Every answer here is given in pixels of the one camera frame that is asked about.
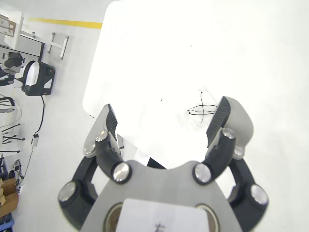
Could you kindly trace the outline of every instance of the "power adapter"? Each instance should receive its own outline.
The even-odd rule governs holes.
[[[32,140],[31,140],[32,147],[36,147],[38,145],[38,141],[39,141],[39,135],[34,134]]]

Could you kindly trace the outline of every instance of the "metal bolt head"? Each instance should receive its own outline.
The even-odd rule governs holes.
[[[96,155],[96,144],[87,144],[86,147],[84,146],[83,149],[84,156],[88,158],[92,158]]]
[[[207,183],[211,180],[211,171],[208,166],[200,163],[194,168],[196,178],[203,183]]]
[[[127,163],[122,162],[114,169],[113,178],[116,182],[122,182],[125,179],[127,179],[129,173],[130,173],[130,166]]]
[[[228,128],[228,127],[227,128],[223,128],[222,129],[222,133],[223,133],[224,136],[226,136],[226,137],[228,137],[230,139],[234,139],[235,138],[235,132],[232,129]]]
[[[233,158],[242,159],[245,155],[244,149],[235,145]]]
[[[64,201],[70,199],[70,197],[73,196],[75,190],[76,190],[76,183],[73,182],[73,181],[68,182],[60,190],[60,192],[58,194],[58,201],[64,202]]]
[[[102,131],[99,136],[96,137],[96,142],[101,142],[104,139],[106,139],[108,136],[108,133],[106,131]]]
[[[253,184],[251,186],[250,193],[254,200],[259,204],[264,205],[268,203],[268,196],[265,190],[263,190],[259,185]]]

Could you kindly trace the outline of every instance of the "white table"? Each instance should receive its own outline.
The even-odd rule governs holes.
[[[199,104],[199,90],[215,102],[237,99],[255,128],[245,159],[270,198],[258,231],[304,230],[308,22],[308,0],[112,3],[83,107],[96,117],[111,103],[118,134],[170,168],[201,158],[207,144],[195,140],[206,127],[178,131],[191,123],[183,109]]]

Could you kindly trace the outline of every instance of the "cardboard box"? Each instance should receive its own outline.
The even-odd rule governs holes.
[[[7,215],[17,208],[19,196],[16,191],[15,184],[16,179],[11,178],[3,181],[3,184],[1,185],[1,188],[3,189],[3,196],[5,197],[5,202],[0,207],[0,217]]]
[[[14,37],[16,23],[7,17],[0,15],[0,33]]]

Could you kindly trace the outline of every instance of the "white label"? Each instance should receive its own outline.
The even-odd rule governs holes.
[[[116,232],[209,232],[207,214],[188,206],[126,199]]]

